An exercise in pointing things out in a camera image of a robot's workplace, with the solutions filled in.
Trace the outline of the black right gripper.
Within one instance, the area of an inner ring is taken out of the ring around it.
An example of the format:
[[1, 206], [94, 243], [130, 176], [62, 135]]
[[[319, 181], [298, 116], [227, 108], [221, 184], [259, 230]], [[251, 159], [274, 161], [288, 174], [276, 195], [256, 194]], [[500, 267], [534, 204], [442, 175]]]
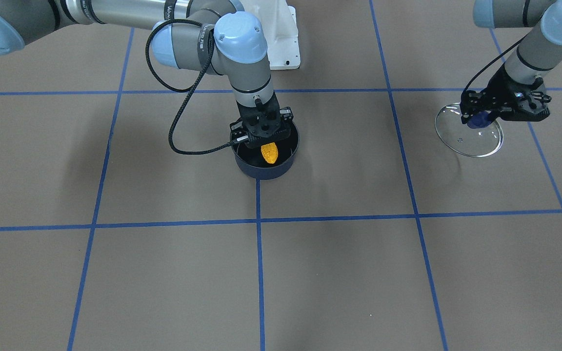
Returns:
[[240, 118], [230, 124], [230, 142], [254, 149], [289, 138], [294, 114], [290, 107], [280, 107], [276, 97], [266, 103], [256, 99], [256, 106], [237, 103]]

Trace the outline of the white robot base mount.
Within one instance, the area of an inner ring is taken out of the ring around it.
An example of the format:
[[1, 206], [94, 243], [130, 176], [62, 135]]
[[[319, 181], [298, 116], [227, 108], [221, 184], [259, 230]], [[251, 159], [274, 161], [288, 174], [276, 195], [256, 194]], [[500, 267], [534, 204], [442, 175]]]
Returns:
[[263, 25], [270, 69], [299, 69], [301, 54], [295, 8], [286, 0], [243, 0], [242, 4]]

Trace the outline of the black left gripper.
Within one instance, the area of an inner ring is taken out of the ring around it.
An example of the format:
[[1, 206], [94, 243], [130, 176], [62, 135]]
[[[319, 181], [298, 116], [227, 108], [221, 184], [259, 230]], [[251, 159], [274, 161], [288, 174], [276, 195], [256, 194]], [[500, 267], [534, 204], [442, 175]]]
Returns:
[[486, 128], [498, 118], [538, 122], [549, 117], [551, 100], [542, 77], [535, 76], [531, 84], [523, 84], [513, 80], [506, 69], [500, 67], [479, 93], [473, 90], [462, 92], [460, 120], [470, 128]]

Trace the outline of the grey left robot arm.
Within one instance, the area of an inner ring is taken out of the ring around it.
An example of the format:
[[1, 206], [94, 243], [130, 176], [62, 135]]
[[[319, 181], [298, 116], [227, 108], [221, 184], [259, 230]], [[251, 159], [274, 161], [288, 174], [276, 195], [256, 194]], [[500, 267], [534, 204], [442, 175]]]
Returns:
[[551, 97], [543, 78], [562, 62], [562, 0], [477, 0], [473, 20], [478, 27], [528, 27], [529, 33], [509, 48], [510, 56], [486, 88], [464, 89], [462, 124], [479, 129], [498, 118], [524, 122], [547, 118]]

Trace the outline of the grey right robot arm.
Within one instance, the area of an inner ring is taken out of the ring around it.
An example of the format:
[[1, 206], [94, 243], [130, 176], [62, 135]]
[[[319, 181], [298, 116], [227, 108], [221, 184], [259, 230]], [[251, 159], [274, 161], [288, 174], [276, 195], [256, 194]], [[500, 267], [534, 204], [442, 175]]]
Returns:
[[142, 44], [156, 82], [192, 96], [194, 87], [172, 87], [155, 66], [226, 77], [239, 118], [230, 146], [250, 149], [294, 133], [293, 115], [280, 106], [272, 70], [281, 68], [281, 44], [298, 47], [297, 23], [285, 0], [0, 0], [0, 57], [20, 59], [7, 69], [28, 85], [60, 77], [76, 54], [100, 57], [114, 49], [116, 32], [150, 34]]

